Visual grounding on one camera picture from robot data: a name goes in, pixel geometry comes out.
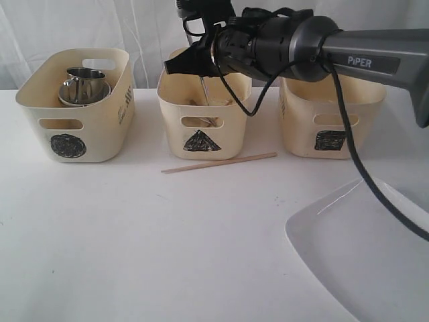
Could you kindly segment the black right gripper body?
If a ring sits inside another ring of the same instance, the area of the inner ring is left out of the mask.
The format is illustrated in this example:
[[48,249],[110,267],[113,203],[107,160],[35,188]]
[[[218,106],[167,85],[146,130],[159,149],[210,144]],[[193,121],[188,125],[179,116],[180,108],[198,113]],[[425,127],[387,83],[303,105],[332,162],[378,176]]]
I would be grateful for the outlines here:
[[220,75],[240,72],[255,79],[264,79],[265,72],[257,61],[257,37],[264,23],[259,19],[232,19],[217,25],[213,40],[199,40],[197,45],[207,48],[210,65]]

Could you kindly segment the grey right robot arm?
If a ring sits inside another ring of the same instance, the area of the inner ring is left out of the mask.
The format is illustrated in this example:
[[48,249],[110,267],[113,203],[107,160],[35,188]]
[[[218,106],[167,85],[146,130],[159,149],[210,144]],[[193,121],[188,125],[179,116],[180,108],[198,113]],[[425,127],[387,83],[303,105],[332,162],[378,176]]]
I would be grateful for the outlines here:
[[416,123],[428,126],[428,30],[342,30],[309,9],[274,12],[246,8],[225,26],[164,64],[168,74],[218,77],[241,73],[260,81],[274,76],[306,82],[330,68],[345,76],[409,92]]

